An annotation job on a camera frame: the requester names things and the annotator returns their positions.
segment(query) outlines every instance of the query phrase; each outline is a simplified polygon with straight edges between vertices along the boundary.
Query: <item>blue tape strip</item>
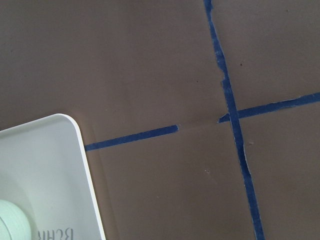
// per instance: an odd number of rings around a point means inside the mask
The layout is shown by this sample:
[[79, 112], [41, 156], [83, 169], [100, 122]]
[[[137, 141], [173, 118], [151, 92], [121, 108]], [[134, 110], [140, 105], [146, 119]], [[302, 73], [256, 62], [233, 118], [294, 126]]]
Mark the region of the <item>blue tape strip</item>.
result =
[[122, 137], [118, 137], [118, 138], [114, 138], [106, 141], [95, 142], [89, 145], [85, 145], [84, 150], [92, 151], [92, 150], [107, 148], [107, 147], [111, 147], [119, 144], [126, 144], [130, 142], [138, 141], [138, 140], [154, 138], [161, 135], [173, 134], [178, 130], [179, 128], [177, 125], [166, 126], [166, 127], [145, 131], [145, 132], [140, 132], [140, 133], [136, 133], [128, 136], [122, 136]]
[[253, 184], [252, 177], [251, 177], [247, 160], [246, 160], [245, 149], [244, 149], [244, 139], [241, 131], [235, 97], [231, 88], [231, 82], [229, 79], [225, 56], [222, 51], [221, 45], [219, 43], [217, 33], [214, 27], [214, 23], [211, 17], [211, 12], [213, 9], [211, 0], [204, 0], [204, 6], [206, 10], [206, 16], [208, 18], [208, 23], [209, 23], [209, 28], [210, 28], [210, 33], [211, 33], [211, 38], [212, 38], [212, 43], [215, 51], [217, 64], [224, 73], [224, 78], [222, 81], [224, 97], [225, 97], [226, 104], [229, 111], [229, 118], [232, 126], [233, 136], [234, 136], [237, 154], [238, 154], [242, 176], [244, 180], [245, 191], [248, 198], [255, 237], [257, 240], [265, 240], [262, 222], [260, 219], [258, 202], [257, 202], [255, 189], [254, 189], [254, 184]]
[[[238, 115], [240, 119], [243, 119], [243, 118], [248, 118], [248, 117], [259, 115], [259, 114], [275, 112], [280, 109], [293, 108], [301, 105], [313, 104], [316, 102], [320, 102], [320, 92], [310, 94], [310, 95], [300, 96], [298, 98], [291, 99], [291, 100], [273, 102], [266, 105], [243, 109], [238, 111]], [[227, 113], [222, 117], [220, 117], [218, 123], [228, 122], [229, 120], [230, 120], [229, 113]]]

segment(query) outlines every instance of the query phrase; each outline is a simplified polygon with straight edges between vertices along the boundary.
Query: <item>white tray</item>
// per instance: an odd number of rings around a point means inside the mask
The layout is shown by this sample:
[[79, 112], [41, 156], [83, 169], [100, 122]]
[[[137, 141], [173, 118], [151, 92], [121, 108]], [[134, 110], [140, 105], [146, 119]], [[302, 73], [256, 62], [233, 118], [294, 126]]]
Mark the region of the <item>white tray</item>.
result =
[[0, 199], [27, 215], [32, 240], [105, 240], [77, 123], [55, 114], [0, 131]]

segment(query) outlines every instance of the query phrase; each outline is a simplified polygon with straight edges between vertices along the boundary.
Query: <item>blue tape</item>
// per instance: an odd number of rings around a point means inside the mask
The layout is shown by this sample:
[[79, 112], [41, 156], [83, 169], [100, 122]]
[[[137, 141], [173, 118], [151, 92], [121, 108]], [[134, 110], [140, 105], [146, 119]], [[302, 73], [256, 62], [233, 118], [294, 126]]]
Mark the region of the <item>blue tape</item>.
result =
[[114, 138], [106, 141], [100, 141], [100, 142], [88, 144], [84, 146], [84, 150], [92, 151], [92, 150], [107, 148], [107, 147], [111, 147], [119, 144], [126, 144], [130, 142], [138, 141], [138, 140], [154, 138], [161, 135], [173, 134], [178, 130], [179, 128], [177, 125], [166, 126], [166, 127], [162, 127], [162, 128], [158, 128], [150, 131], [144, 131], [144, 132], [140, 132], [140, 133], [136, 133], [128, 136], [122, 136], [122, 137], [118, 137], [118, 138]]
[[[255, 106], [255, 107], [243, 109], [243, 110], [238, 111], [238, 115], [239, 115], [240, 119], [243, 119], [243, 118], [248, 118], [248, 117], [255, 116], [255, 115], [275, 112], [280, 109], [293, 108], [293, 107], [298, 107], [301, 105], [313, 104], [316, 102], [320, 102], [320, 92], [310, 94], [310, 95], [300, 96], [295, 99], [290, 99], [290, 100], [285, 100], [285, 101], [280, 101], [280, 102], [273, 102], [273, 103], [269, 103], [266, 105]], [[223, 115], [222, 117], [220, 117], [218, 123], [228, 122], [229, 120], [230, 120], [229, 113], [227, 113], [227, 114]]]
[[258, 208], [258, 202], [257, 202], [255, 189], [254, 189], [254, 184], [253, 184], [252, 177], [251, 177], [247, 160], [246, 160], [244, 139], [241, 131], [235, 97], [232, 92], [231, 82], [229, 79], [226, 59], [222, 51], [221, 45], [219, 43], [218, 36], [217, 36], [214, 23], [211, 17], [211, 12], [213, 9], [212, 2], [211, 0], [203, 0], [203, 1], [204, 1], [205, 10], [206, 10], [206, 16], [208, 18], [212, 43], [213, 43], [214, 52], [217, 60], [217, 65], [224, 73], [224, 78], [222, 80], [224, 97], [225, 97], [226, 104], [229, 111], [230, 123], [232, 126], [233, 136], [234, 136], [237, 154], [238, 154], [240, 167], [241, 167], [241, 172], [244, 180], [245, 191], [248, 198], [255, 238], [257, 240], [265, 240], [265, 235], [264, 235], [263, 226], [262, 226], [259, 208]]

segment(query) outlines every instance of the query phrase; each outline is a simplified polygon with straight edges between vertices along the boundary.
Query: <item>mint green round object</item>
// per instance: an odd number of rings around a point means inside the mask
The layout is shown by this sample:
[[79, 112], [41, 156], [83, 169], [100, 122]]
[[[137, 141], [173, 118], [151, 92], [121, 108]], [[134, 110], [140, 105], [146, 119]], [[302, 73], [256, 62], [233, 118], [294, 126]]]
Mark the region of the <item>mint green round object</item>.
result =
[[27, 216], [12, 202], [0, 199], [0, 240], [31, 240]]

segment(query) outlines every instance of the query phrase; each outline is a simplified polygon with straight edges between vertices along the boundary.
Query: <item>horizontal blue tape strip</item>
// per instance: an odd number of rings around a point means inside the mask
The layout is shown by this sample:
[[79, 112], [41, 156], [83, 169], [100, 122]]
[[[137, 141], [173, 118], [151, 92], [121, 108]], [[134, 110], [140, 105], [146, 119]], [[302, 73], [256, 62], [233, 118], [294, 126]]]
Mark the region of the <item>horizontal blue tape strip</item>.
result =
[[[239, 115], [240, 119], [243, 119], [243, 118], [248, 118], [248, 117], [255, 116], [255, 115], [275, 112], [280, 109], [293, 108], [293, 107], [297, 107], [297, 106], [301, 106], [301, 105], [313, 104], [316, 102], [320, 102], [320, 92], [313, 93], [310, 95], [300, 96], [298, 98], [291, 99], [291, 100], [273, 102], [273, 103], [269, 103], [266, 105], [255, 106], [255, 107], [243, 109], [243, 110], [238, 111], [238, 115]], [[222, 117], [220, 117], [218, 123], [228, 122], [229, 120], [230, 120], [229, 113], [227, 113], [227, 114], [223, 115]]]
[[238, 153], [239, 163], [240, 163], [241, 172], [244, 180], [246, 195], [248, 198], [249, 209], [251, 213], [255, 237], [256, 237], [256, 240], [265, 240], [264, 230], [263, 230], [260, 213], [259, 213], [258, 202], [257, 202], [256, 193], [254, 189], [254, 184], [253, 184], [252, 176], [247, 164], [245, 148], [244, 148], [244, 138], [243, 138], [243, 134], [240, 126], [238, 111], [236, 107], [236, 101], [232, 91], [231, 82], [228, 74], [226, 59], [225, 59], [223, 50], [221, 48], [220, 42], [218, 40], [218, 36], [217, 36], [214, 23], [211, 17], [211, 12], [213, 9], [211, 0], [204, 0], [204, 6], [205, 6], [206, 16], [209, 23], [217, 65], [224, 73], [224, 78], [222, 80], [224, 97], [225, 97], [226, 104], [229, 111], [228, 117], [230, 118], [234, 141], [235, 141], [235, 145]]
[[173, 134], [179, 130], [177, 125], [172, 125], [172, 126], [166, 126], [150, 131], [144, 131], [128, 136], [121, 136], [118, 138], [106, 140], [106, 141], [100, 141], [100, 142], [95, 142], [92, 144], [88, 144], [84, 146], [85, 151], [92, 151], [96, 149], [102, 149], [102, 148], [107, 148], [119, 144], [126, 144], [138, 140], [143, 140], [143, 139], [149, 139], [149, 138], [154, 138], [157, 136], [161, 135], [166, 135], [166, 134]]

